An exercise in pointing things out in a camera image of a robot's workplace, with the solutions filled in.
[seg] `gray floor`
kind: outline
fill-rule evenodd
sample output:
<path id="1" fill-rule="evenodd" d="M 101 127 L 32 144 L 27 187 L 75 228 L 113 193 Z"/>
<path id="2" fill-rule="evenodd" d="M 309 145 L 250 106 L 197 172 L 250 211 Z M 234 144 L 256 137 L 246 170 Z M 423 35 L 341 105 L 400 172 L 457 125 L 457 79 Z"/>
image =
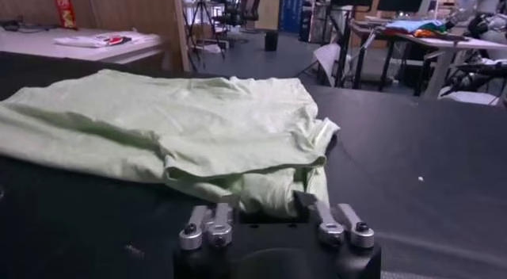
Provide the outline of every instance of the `gray floor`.
<path id="1" fill-rule="evenodd" d="M 283 34 L 278 37 L 278 47 L 275 52 L 264 50 L 264 33 L 250 34 L 238 33 L 230 35 L 238 39 L 230 49 L 225 51 L 225 59 L 220 54 L 200 53 L 201 61 L 193 57 L 197 70 L 202 73 L 223 76 L 236 76 L 238 78 L 294 78 L 301 70 L 311 64 L 313 51 L 319 47 L 317 44 L 301 42 L 295 34 Z M 368 49 L 364 60 L 362 79 L 380 79 L 387 49 Z M 388 77 L 396 76 L 399 65 L 392 63 L 389 67 Z M 302 74 L 299 77 L 304 84 L 322 85 L 312 74 Z M 496 86 L 490 91 L 500 90 Z M 361 84 L 362 90 L 377 90 L 377 86 L 367 83 Z M 384 89 L 391 94 L 412 95 L 413 89 L 395 82 Z"/>

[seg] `light stand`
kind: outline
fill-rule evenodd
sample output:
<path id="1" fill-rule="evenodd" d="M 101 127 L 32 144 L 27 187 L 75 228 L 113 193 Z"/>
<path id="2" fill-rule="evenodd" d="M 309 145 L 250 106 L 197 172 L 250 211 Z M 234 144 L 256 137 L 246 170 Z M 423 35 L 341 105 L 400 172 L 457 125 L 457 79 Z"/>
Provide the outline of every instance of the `light stand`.
<path id="1" fill-rule="evenodd" d="M 216 35 L 215 25 L 213 25 L 213 23 L 212 23 L 212 17 L 210 16 L 209 11 L 208 11 L 208 7 L 206 6 L 206 0 L 198 0 L 197 1 L 196 10 L 193 12 L 192 23 L 190 24 L 190 27 L 189 27 L 189 34 L 187 35 L 187 43 L 189 42 L 189 38 L 192 38 L 193 26 L 196 24 L 196 17 L 197 17 L 198 12 L 200 13 L 200 24 L 201 24 L 203 33 L 204 33 L 204 13 L 206 13 L 206 16 L 208 17 L 208 23 L 212 27 L 212 33 L 215 38 L 215 42 L 218 45 L 218 47 L 220 48 L 220 53 L 222 54 L 222 58 L 225 59 L 225 53 L 223 52 L 222 46 L 220 46 L 219 38 Z"/>

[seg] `wooden wall panel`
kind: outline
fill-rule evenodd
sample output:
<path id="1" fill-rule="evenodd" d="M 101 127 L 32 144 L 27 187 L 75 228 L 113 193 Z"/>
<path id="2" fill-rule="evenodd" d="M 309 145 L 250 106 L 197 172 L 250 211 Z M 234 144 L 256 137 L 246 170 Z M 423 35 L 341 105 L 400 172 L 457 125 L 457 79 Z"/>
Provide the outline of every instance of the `wooden wall panel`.
<path id="1" fill-rule="evenodd" d="M 79 28 L 96 28 L 97 22 L 92 11 L 90 0 L 71 0 L 74 13 L 76 15 L 76 24 Z"/>
<path id="2" fill-rule="evenodd" d="M 58 24 L 54 0 L 0 0 L 0 18 L 15 19 L 22 16 L 26 22 Z"/>
<path id="3" fill-rule="evenodd" d="M 76 23 L 81 28 L 94 28 L 95 20 L 90 0 L 71 0 L 76 14 Z M 0 19 L 10 20 L 22 16 L 33 24 L 59 24 L 55 0 L 0 0 Z"/>
<path id="4" fill-rule="evenodd" d="M 97 27 L 137 29 L 167 40 L 171 67 L 185 69 L 186 43 L 181 0 L 91 0 Z"/>
<path id="5" fill-rule="evenodd" d="M 278 30 L 279 11 L 280 0 L 261 0 L 259 2 L 259 20 L 255 22 L 255 28 Z"/>

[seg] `desk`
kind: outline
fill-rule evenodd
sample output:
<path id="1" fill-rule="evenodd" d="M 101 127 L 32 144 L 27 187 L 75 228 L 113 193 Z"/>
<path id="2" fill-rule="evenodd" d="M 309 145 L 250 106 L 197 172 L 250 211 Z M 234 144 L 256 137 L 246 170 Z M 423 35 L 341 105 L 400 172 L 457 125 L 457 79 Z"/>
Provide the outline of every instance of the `desk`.
<path id="1" fill-rule="evenodd" d="M 56 58 L 71 58 L 126 64 L 163 53 L 160 39 L 143 43 L 127 42 L 106 48 L 80 48 L 53 44 L 53 39 L 70 36 L 91 36 L 103 32 L 95 29 L 51 29 L 49 31 L 24 34 L 4 31 L 0 28 L 0 51 L 23 53 Z"/>
<path id="2" fill-rule="evenodd" d="M 0 52 L 0 99 L 102 68 L 206 77 Z M 496 232 L 507 229 L 504 109 L 306 88 L 319 116 L 341 126 L 326 165 L 330 201 L 350 203 L 375 229 L 385 271 L 505 277 L 507 240 Z M 177 234 L 203 203 L 164 185 L 1 156 L 0 186 L 1 278 L 170 279 Z"/>
<path id="3" fill-rule="evenodd" d="M 414 43 L 422 44 L 428 47 L 438 48 L 441 54 L 438 56 L 436 62 L 435 71 L 429 81 L 428 88 L 425 91 L 425 98 L 436 99 L 438 93 L 444 85 L 445 75 L 449 66 L 452 64 L 452 57 L 454 54 L 461 50 L 467 49 L 485 49 L 485 50 L 507 50 L 507 45 L 498 44 L 494 42 L 484 41 L 469 38 L 470 40 L 465 42 L 461 41 L 454 43 L 452 41 L 430 39 L 430 38 L 416 38 L 411 35 L 399 35 L 401 38 L 412 41 Z"/>

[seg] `wall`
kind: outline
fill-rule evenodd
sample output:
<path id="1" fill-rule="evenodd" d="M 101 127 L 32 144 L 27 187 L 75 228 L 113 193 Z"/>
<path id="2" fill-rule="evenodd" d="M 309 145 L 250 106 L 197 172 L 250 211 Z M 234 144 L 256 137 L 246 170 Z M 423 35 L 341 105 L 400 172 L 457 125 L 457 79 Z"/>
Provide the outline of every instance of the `wall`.
<path id="1" fill-rule="evenodd" d="M 166 39 L 171 68 L 188 68 L 181 0 L 71 0 L 79 28 L 157 33 Z M 58 24 L 54 0 L 0 0 L 0 19 Z"/>

